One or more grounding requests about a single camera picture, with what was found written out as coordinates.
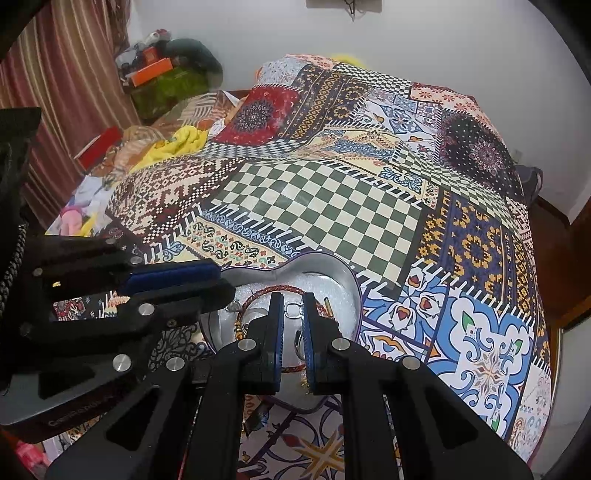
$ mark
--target bed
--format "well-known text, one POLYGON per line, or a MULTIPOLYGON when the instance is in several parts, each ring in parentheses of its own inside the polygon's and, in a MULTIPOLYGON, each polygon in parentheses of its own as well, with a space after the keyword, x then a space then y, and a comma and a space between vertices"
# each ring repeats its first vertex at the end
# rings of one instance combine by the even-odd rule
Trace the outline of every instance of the bed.
MULTIPOLYGON (((476 99, 288 55, 238 100, 208 93, 125 131, 48 233, 115 238, 146 263, 269 268, 334 253, 361 288, 357 341, 423 360, 529 460, 550 410, 548 338, 521 183, 476 99), (209 129, 202 150, 129 173, 183 125, 209 129)), ((105 292, 56 310, 94 319, 124 301, 105 292)), ((150 368, 211 354, 199 325, 171 329, 150 368)), ((337 397, 307 414, 247 397, 238 476, 343 478, 339 412, 337 397)))

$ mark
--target checkered pattern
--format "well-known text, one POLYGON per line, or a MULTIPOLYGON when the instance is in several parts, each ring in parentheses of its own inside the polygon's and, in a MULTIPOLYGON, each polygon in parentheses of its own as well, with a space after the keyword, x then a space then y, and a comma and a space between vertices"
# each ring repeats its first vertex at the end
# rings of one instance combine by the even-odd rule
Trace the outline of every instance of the checkered pattern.
POLYGON ((396 281, 421 209, 362 180, 314 161, 276 166, 245 164, 216 196, 244 207, 396 281))
POLYGON ((305 142, 278 138, 261 145, 249 147, 247 145, 231 145, 219 143, 215 140, 208 142, 199 152, 201 157, 258 157, 258 158, 282 158, 302 146, 305 142))
POLYGON ((385 90, 395 95, 404 95, 405 98, 410 96, 410 90, 413 87, 413 83, 408 80, 392 77, 385 73, 360 69, 348 63, 338 63, 333 70, 349 75, 370 87, 385 90))
POLYGON ((396 165, 408 168, 410 171, 431 180, 446 190, 467 198, 474 205, 479 206, 486 213, 499 220, 513 233, 517 233, 514 219, 497 192, 481 187, 475 181, 455 170, 412 153, 403 143, 398 144, 396 147, 394 158, 396 165))

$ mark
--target striped curtain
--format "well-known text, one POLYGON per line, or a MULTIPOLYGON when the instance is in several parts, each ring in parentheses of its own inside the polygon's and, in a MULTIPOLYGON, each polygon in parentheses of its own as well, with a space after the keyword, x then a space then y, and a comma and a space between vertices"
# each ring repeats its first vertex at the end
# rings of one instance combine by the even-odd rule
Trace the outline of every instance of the striped curtain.
POLYGON ((139 123, 113 60, 128 11, 129 0, 52 0, 0 63, 0 108, 43 110, 23 191, 43 227, 82 180, 73 157, 107 128, 139 123))

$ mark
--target silver bolt head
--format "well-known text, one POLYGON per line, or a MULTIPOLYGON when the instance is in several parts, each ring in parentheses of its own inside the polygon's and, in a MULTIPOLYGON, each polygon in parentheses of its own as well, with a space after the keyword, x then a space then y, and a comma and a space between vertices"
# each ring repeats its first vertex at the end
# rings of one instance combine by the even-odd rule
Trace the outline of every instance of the silver bolt head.
POLYGON ((349 342, 346 338, 335 338, 331 345, 335 350, 347 350, 351 346, 351 342, 349 342))
POLYGON ((176 372, 184 367, 184 360, 179 356, 174 356, 166 362, 166 368, 171 372, 176 372))
POLYGON ((402 365, 409 370, 418 370, 421 361, 415 356, 407 355, 402 359, 402 365))
POLYGON ((113 368, 118 372, 127 372, 131 367, 131 358, 124 353, 116 355, 113 359, 113 368))
POLYGON ((238 342, 238 348, 243 352, 248 352, 256 347, 256 342, 252 338, 243 338, 238 342))
POLYGON ((154 305, 152 305, 151 303, 143 303, 142 305, 140 305, 138 307, 138 313, 142 316, 142 317, 147 317, 149 315, 152 315, 154 313, 154 305))

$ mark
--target yellow towel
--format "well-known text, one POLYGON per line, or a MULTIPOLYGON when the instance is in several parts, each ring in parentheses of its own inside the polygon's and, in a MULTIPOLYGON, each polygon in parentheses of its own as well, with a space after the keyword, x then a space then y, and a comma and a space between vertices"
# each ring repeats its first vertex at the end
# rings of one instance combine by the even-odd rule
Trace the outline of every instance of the yellow towel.
POLYGON ((197 130, 192 125, 179 128, 170 140, 156 142, 148 153, 129 171, 133 173, 177 155, 198 152, 205 146, 207 130, 197 130))

